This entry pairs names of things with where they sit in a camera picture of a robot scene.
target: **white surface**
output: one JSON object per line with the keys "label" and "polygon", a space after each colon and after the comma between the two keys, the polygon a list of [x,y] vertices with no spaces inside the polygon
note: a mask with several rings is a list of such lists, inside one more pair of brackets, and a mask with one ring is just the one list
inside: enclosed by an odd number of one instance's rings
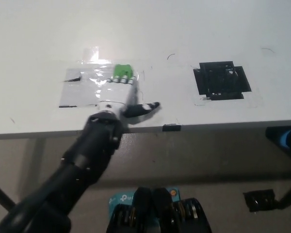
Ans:
{"label": "white surface", "polygon": [[[81,130],[95,108],[57,107],[66,69],[94,46],[144,70],[144,102],[162,103],[132,132],[291,124],[291,0],[1,0],[0,138]],[[199,106],[191,66],[229,60],[252,95]]]}

